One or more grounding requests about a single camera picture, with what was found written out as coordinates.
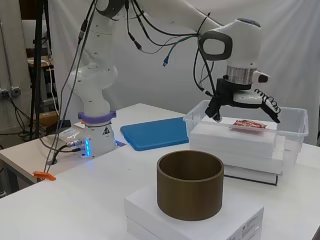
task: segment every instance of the red object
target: red object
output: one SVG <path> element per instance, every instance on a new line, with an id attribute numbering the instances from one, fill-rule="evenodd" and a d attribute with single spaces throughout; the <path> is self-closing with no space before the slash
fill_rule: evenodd
<path id="1" fill-rule="evenodd" d="M 56 177 L 51 175 L 50 173 L 45 173 L 45 172 L 38 172 L 38 171 L 35 171 L 33 173 L 33 176 L 35 178 L 44 178 L 44 179 L 48 179 L 50 181 L 55 181 L 56 180 Z"/>
<path id="2" fill-rule="evenodd" d="M 233 125 L 240 127 L 266 128 L 267 125 L 249 120 L 237 120 Z"/>

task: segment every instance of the blue cable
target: blue cable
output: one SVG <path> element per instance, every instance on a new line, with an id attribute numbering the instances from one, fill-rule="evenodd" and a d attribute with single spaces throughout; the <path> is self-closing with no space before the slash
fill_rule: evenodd
<path id="1" fill-rule="evenodd" d="M 163 60 L 163 66 L 165 67 L 165 66 L 168 65 L 170 55 L 171 55 L 173 49 L 174 49 L 179 43 L 184 42 L 184 41 L 186 41 L 186 40 L 188 40 L 188 39 L 190 39 L 190 38 L 193 38 L 193 37 L 196 37 L 196 36 L 187 36 L 187 37 L 184 37 L 184 38 L 180 39 L 179 41 L 177 41 L 177 42 L 171 47 L 171 49 L 170 49 L 167 57 Z"/>

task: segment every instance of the white table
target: white table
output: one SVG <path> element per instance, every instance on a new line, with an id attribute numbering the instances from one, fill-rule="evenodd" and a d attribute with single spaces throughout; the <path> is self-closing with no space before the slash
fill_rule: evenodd
<path id="1" fill-rule="evenodd" d="M 180 114 L 149 108 L 135 109 L 129 116 L 123 120 L 119 114 L 118 120 L 129 124 Z M 1 239 L 133 240 L 126 232 L 124 197 L 155 184 L 161 156 L 188 148 L 184 144 L 136 152 L 126 146 L 58 174 L 55 182 L 10 195 L 0 200 Z M 305 240 L 312 239 L 320 225 L 319 185 L 320 149 L 304 145 L 296 168 L 278 187 L 228 178 L 224 187 L 264 204 L 263 240 Z"/>
<path id="2" fill-rule="evenodd" d="M 181 116 L 183 114 L 145 104 L 136 104 L 117 111 L 117 118 L 112 120 L 112 128 L 115 132 L 116 140 L 127 143 L 120 133 L 120 127 L 122 126 Z M 53 136 L 44 137 L 43 141 L 51 146 Z M 49 149 L 44 147 L 39 140 L 34 140 L 0 151 L 0 159 L 15 173 L 18 173 L 20 177 L 23 177 L 24 180 L 29 183 L 36 183 L 37 180 L 33 177 L 33 172 L 43 171 L 48 152 Z M 50 173 L 53 175 L 68 171 L 89 160 L 79 158 L 76 153 L 61 153 L 58 156 L 58 161 L 59 163 L 50 169 Z"/>

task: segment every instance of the brown cylinder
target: brown cylinder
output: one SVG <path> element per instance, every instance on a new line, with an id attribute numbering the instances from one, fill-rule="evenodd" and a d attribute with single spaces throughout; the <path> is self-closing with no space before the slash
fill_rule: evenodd
<path id="1" fill-rule="evenodd" d="M 173 152 L 157 165 L 157 201 L 170 217 L 198 221 L 222 206 L 224 167 L 221 160 L 198 151 Z"/>

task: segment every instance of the electrical outlet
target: electrical outlet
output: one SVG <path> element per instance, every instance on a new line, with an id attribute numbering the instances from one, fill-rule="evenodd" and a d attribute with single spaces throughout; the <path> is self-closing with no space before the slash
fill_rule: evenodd
<path id="1" fill-rule="evenodd" d="M 21 89 L 20 87 L 11 87 L 10 93 L 12 98 L 17 98 L 21 95 Z"/>
<path id="2" fill-rule="evenodd" d="M 0 88 L 0 99 L 7 99 L 9 97 L 9 91 L 8 89 L 2 89 Z"/>

